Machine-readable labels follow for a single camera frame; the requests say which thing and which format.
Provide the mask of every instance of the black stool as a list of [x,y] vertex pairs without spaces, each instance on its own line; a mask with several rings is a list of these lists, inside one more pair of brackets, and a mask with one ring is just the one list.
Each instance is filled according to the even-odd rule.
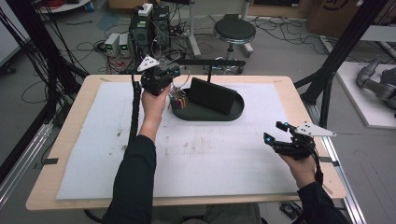
[[[233,45],[244,45],[252,41],[256,34],[256,29],[252,24],[248,23],[247,21],[243,21],[240,19],[223,19],[216,22],[213,29],[213,34],[218,39],[230,43],[230,47],[228,47],[225,59],[223,57],[219,57],[216,60],[230,61],[235,60],[233,59]],[[243,73],[243,67],[238,67],[236,72],[234,72],[232,68],[233,67],[230,66],[215,67],[215,69],[223,70],[224,75],[227,72],[232,72],[234,74]]]

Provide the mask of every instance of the wooden table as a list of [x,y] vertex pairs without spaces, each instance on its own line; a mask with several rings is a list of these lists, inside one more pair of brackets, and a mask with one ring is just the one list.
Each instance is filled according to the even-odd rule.
[[[194,76],[206,79],[206,76]],[[183,82],[185,77],[178,77],[176,81]],[[64,178],[64,170],[70,153],[78,140],[79,132],[92,106],[93,100],[103,82],[131,82],[130,76],[91,75],[87,77],[81,87],[78,97],[62,127],[58,138],[49,154],[49,158],[59,158],[56,164],[45,165],[26,203],[29,210],[52,209],[82,209],[108,207],[110,200],[56,200],[56,195]],[[300,95],[295,90],[289,77],[267,76],[213,76],[215,83],[269,83],[274,84],[289,123],[300,125],[304,121],[311,121]],[[329,157],[320,138],[315,139],[319,156]],[[323,188],[333,199],[346,197],[344,186],[331,162],[321,164],[324,173]],[[248,203],[248,202],[280,202],[299,200],[297,193],[293,195],[243,195],[216,197],[183,197],[183,198],[155,198],[154,206],[182,205],[182,204],[210,204],[210,203]]]

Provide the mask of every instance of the floor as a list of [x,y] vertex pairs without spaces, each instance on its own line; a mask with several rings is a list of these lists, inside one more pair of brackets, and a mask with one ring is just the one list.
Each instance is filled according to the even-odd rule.
[[[80,63],[91,74],[104,74],[106,69],[103,69],[105,67],[103,57],[96,52],[82,49],[90,49],[92,43],[105,39],[106,35],[113,32],[127,31],[129,14],[109,11],[106,7],[102,7],[91,13],[76,9],[60,13],[57,18],[62,21],[59,27],[68,47],[73,50]],[[226,52],[227,45],[211,35],[213,20],[218,19],[219,17],[216,16],[196,19],[196,27],[201,27],[196,33],[203,59],[223,56]],[[283,23],[283,34],[279,28],[281,23]],[[269,22],[266,20],[259,21],[259,24],[263,29],[257,28],[256,37],[251,43],[255,50],[251,57],[246,58],[239,49],[234,51],[235,58],[247,62],[245,75],[288,76],[293,81],[297,81],[316,72],[326,60],[326,50],[316,38],[306,32],[304,21],[270,20]],[[301,40],[291,40],[290,42],[294,43],[292,44],[279,39],[284,38],[283,36],[287,39],[310,36],[305,39],[305,42],[312,44],[302,44]],[[54,39],[58,48],[64,49],[60,41],[55,37]],[[359,43],[347,60],[369,62],[376,56],[380,56],[383,62],[395,63],[382,49],[371,42]],[[17,68],[17,72],[15,74],[1,72],[0,74],[0,93],[3,96],[3,103],[0,104],[0,120],[3,126],[0,131],[2,144],[0,162],[4,161],[18,143],[42,108],[43,103],[39,102],[45,99],[44,85],[37,83],[39,78],[35,75],[25,55],[20,52],[11,62]],[[201,66],[190,67],[190,70],[192,74],[202,74],[205,71]],[[337,78],[333,81],[328,123],[328,129],[338,134],[332,139],[332,143],[366,222],[396,223],[394,212],[396,209],[396,188],[394,187],[396,183],[394,174],[396,131],[366,128]],[[34,165],[40,161],[41,155],[50,146],[57,132],[59,129],[53,131],[31,168],[0,210],[1,223],[94,223],[82,211],[31,212],[24,206],[40,173]],[[278,207],[279,203],[261,203],[262,216],[269,223],[291,223],[288,217],[281,214]],[[179,209],[185,216],[197,215],[205,211],[202,206],[185,206]],[[104,211],[92,212],[101,216]]]

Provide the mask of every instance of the black sleeve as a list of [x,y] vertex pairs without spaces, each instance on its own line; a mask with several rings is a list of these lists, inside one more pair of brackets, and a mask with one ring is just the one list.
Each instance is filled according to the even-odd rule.
[[156,165],[154,143],[138,135],[125,150],[102,223],[151,223]]
[[309,184],[297,192],[303,203],[307,223],[348,223],[346,217],[334,207],[332,199],[319,183]]

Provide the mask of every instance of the human hand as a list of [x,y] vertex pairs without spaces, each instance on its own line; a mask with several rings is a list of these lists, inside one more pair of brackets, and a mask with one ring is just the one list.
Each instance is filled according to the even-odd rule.
[[296,184],[299,189],[316,181],[315,161],[311,156],[297,161],[289,156],[280,154],[279,156],[289,166],[291,174],[296,180]]
[[171,86],[163,89],[160,95],[154,96],[144,90],[142,94],[142,105],[145,111],[142,127],[139,134],[145,135],[155,142],[155,136],[162,121],[163,110],[165,109],[165,100]]

